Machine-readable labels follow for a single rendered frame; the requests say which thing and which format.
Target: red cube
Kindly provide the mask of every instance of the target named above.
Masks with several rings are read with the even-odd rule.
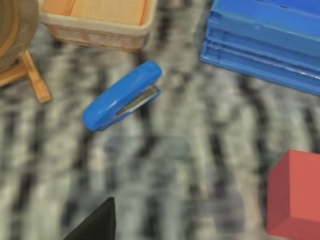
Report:
[[[289,150],[267,178],[267,233],[320,240],[320,155]]]

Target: wooden stand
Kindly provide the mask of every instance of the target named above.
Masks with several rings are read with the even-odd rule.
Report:
[[[19,63],[0,73],[0,87],[27,77],[39,103],[51,100],[51,94],[46,83],[38,73],[36,66],[26,50],[18,56]]]

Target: black object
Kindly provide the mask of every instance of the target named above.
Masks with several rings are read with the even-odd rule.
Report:
[[[115,240],[116,205],[108,198],[77,226],[64,240]]]

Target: wicker basket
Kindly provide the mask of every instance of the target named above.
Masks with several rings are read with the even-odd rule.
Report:
[[[136,25],[84,19],[70,16],[68,12],[64,15],[48,11],[40,12],[40,22],[47,26],[54,38],[62,42],[134,52],[143,47],[150,33],[157,2],[158,0],[145,0],[144,11],[140,16],[141,21]]]

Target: wooden barrel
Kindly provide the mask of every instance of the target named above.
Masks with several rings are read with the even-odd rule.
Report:
[[[38,25],[37,0],[0,0],[0,72],[27,49]]]

